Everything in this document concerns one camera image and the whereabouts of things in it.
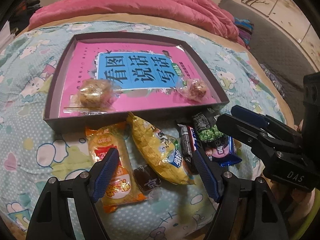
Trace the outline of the person's hand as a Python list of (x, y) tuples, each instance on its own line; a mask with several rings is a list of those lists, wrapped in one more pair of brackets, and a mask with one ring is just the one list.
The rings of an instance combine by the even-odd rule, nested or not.
[(301, 120), (298, 125), (294, 125), (294, 130), (297, 131), (298, 133), (302, 132), (302, 128), (303, 128), (303, 120)]

